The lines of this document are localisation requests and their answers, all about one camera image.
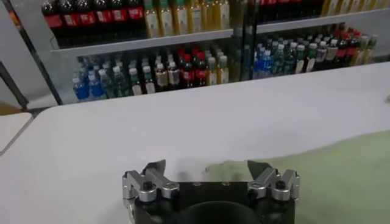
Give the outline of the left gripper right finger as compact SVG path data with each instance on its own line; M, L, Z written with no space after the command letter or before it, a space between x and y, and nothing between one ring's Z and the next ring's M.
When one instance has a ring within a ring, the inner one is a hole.
M300 176L295 170L286 169L280 173L268 163L248 160L247 166L253 180L248 182L247 191L255 198L271 197L277 201L298 200Z

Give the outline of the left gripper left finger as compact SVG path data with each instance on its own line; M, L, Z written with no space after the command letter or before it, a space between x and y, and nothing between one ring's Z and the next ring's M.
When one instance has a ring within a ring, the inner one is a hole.
M138 198L143 203L157 199L158 193L163 198L173 199L180 191L178 182L164 176L166 160L151 162L141 173L136 170L126 171L122 176L122 197L124 200Z

